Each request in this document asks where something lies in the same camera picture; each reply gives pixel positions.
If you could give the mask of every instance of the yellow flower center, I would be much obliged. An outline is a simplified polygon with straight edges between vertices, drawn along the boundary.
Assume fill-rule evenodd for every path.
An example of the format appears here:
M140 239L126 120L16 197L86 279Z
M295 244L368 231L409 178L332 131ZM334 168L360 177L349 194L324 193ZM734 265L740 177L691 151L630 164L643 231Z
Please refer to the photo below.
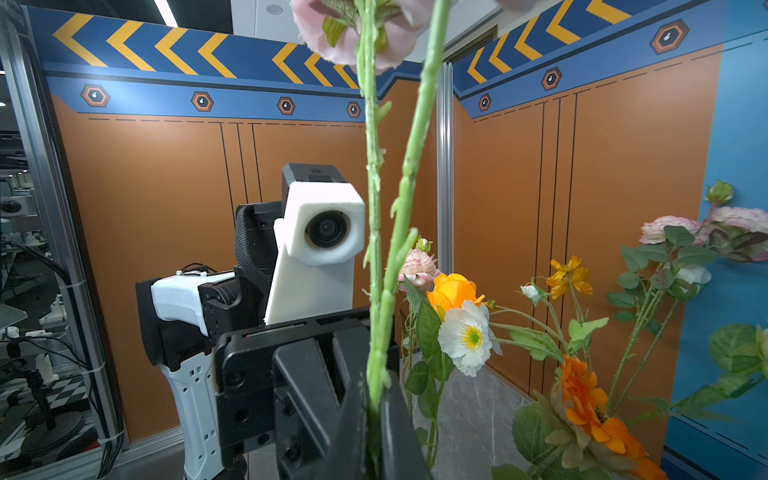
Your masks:
M462 343L469 350L477 350L482 346L482 332L476 326L465 326L462 331Z

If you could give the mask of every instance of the brown wall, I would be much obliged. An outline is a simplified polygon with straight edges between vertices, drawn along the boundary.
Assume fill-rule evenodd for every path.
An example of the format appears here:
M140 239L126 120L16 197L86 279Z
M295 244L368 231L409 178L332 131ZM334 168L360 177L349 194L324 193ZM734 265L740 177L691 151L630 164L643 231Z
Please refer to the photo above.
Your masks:
M382 238L389 250L389 206L418 84L398 81L381 124ZM289 162L336 165L367 199L365 128L317 121L165 118L79 114L54 98L104 313L131 441L178 425L160 369L144 353L135 283L191 262L216 270L235 264L233 208L279 200ZM437 232L435 137L419 173L412 224ZM369 283L357 257L355 306Z
M615 314L605 294L620 290L615 280L626 271L619 246L636 246L643 222L698 214L720 69L720 55L706 54L719 50L476 120L457 104L457 271L489 299L530 312L531 304L516 292L520 285L550 275L551 258L562 262L578 255L592 272L595 292L581 297L582 307L589 308L591 319ZM543 278L538 284L547 288ZM555 306L567 326L574 318L570 298ZM535 316L552 324L543 306ZM682 312L679 318L631 397L671 396ZM606 389L630 331L631 324L612 321L595 335L594 368ZM643 332L636 351L644 353L651 338ZM627 371L633 372L638 362L631 360ZM491 365L527 392L548 391L556 367L554 361L537 362L508 346L502 357L492 357ZM619 415L628 420L645 410L627 401ZM634 433L659 459L666 422L645 423Z

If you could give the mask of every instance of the hexagon logo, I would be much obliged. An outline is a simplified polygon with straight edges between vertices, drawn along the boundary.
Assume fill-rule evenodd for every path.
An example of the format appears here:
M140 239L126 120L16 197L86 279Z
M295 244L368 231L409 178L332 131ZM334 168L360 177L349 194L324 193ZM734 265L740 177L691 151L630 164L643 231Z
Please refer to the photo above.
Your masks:
M109 93L101 85L85 85L80 96L92 107L106 107L109 102Z
M296 105L290 97L280 97L280 101L277 102L277 107L283 115L293 115L293 111L296 110Z
M491 95L485 94L480 97L480 111L486 111L491 107Z
M654 40L650 43L650 46L653 47L659 55L672 51L675 48L680 47L689 31L690 28L688 28L688 25L685 25L685 22L683 22L682 19L667 23L666 25L661 26L659 31L656 32Z
M545 90L551 90L560 84L561 78L563 78L563 73L560 71L560 68L552 68L551 70L547 70L546 73L544 73L544 78L541 80L541 85L544 86Z
M356 101L351 101L349 105L346 106L346 113L352 118L358 118L360 116L360 104Z
M206 91L196 91L192 95L192 105L197 111L210 111L214 107L214 100Z

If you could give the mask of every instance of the black round base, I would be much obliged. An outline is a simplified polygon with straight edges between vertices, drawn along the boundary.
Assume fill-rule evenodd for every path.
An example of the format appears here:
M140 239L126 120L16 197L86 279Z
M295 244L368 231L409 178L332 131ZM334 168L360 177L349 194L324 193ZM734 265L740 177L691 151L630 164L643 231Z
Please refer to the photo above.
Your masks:
M74 437L83 428L85 418L80 412L67 412L56 416L56 428L48 431L45 424L29 432L22 443L22 454L32 458L49 453Z

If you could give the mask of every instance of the ceiling light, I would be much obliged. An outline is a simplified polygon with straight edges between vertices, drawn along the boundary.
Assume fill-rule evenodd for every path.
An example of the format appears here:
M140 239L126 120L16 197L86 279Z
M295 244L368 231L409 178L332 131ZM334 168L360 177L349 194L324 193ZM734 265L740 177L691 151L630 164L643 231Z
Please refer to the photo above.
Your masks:
M154 0L154 4L157 5L157 10L160 10L160 15L162 15L165 25L169 27L179 26L174 18L174 13L170 10L170 6L168 6L168 0Z

